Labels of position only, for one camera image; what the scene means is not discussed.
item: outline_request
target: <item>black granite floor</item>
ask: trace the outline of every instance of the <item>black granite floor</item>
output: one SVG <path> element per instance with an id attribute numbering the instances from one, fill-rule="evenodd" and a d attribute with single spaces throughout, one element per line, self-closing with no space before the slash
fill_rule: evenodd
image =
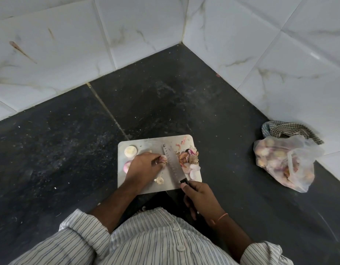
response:
<path id="1" fill-rule="evenodd" d="M 90 84 L 0 122 L 0 264 L 115 191 L 120 141 L 181 134 L 193 136 L 203 181 L 253 240 L 280 244 L 295 264 L 340 264 L 340 182 L 316 164 L 300 194 L 257 167 L 252 144 L 267 119 L 184 45 Z"/>

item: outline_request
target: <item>cutting board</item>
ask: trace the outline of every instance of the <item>cutting board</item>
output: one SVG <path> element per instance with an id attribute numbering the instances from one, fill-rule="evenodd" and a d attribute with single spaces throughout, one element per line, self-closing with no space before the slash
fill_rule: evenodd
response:
<path id="1" fill-rule="evenodd" d="M 181 144 L 181 141 L 185 138 L 184 145 Z M 122 141 L 118 144 L 118 156 L 117 156 L 117 187 L 120 187 L 121 184 L 125 181 L 126 173 L 123 171 L 124 164 L 131 160 L 128 159 L 125 154 L 124 150 L 126 147 L 132 145 L 135 146 L 138 150 L 138 154 L 151 150 L 152 153 L 160 153 L 161 155 L 164 154 L 164 150 L 162 145 L 167 144 L 171 146 L 174 152 L 179 151 L 178 146 L 176 144 L 181 145 L 181 151 L 185 151 L 186 149 L 190 149 L 195 147 L 193 143 L 193 138 L 191 135 L 180 135 L 180 136 L 172 136 L 172 137 L 157 137 L 157 138 L 146 138 L 146 139 L 138 139 L 138 140 L 130 140 L 130 141 Z M 199 156 L 199 165 L 201 165 L 201 157 Z M 156 182 L 151 182 L 141 194 L 151 193 L 151 192 L 158 192 L 158 191 L 166 191 L 166 190 L 174 190 L 180 188 L 178 182 L 175 182 L 174 179 L 170 175 L 170 168 L 166 166 L 159 175 L 162 176 L 164 179 L 163 185 L 158 185 Z M 202 182 L 201 172 L 196 171 L 196 181 Z"/>

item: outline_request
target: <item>towel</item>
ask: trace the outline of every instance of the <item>towel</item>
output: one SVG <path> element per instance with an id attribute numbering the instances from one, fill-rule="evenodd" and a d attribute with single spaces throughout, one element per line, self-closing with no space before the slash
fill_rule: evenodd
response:
<path id="1" fill-rule="evenodd" d="M 324 142 L 315 135 L 308 127 L 299 123 L 286 123 L 282 121 L 268 121 L 262 125 L 262 134 L 264 137 L 272 136 L 276 138 L 287 138 L 294 135 L 301 135 L 304 138 L 312 138 L 317 145 Z"/>

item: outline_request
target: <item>white shirt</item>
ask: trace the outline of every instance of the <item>white shirt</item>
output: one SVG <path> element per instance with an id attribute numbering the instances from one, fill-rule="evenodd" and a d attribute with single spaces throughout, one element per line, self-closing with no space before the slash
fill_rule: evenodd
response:
<path id="1" fill-rule="evenodd" d="M 97 218 L 75 210 L 59 232 L 11 264 L 237 264 L 181 218 L 159 207 L 129 218 L 112 234 Z M 293 264 L 279 245 L 253 243 L 243 265 Z"/>

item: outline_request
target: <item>wall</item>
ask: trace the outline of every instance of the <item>wall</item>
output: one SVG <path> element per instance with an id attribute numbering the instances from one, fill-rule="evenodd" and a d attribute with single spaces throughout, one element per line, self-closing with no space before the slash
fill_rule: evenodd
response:
<path id="1" fill-rule="evenodd" d="M 187 4 L 0 0 L 0 120 L 178 44 Z"/>
<path id="2" fill-rule="evenodd" d="M 340 0 L 190 0 L 183 43 L 268 118 L 312 128 L 340 180 Z"/>

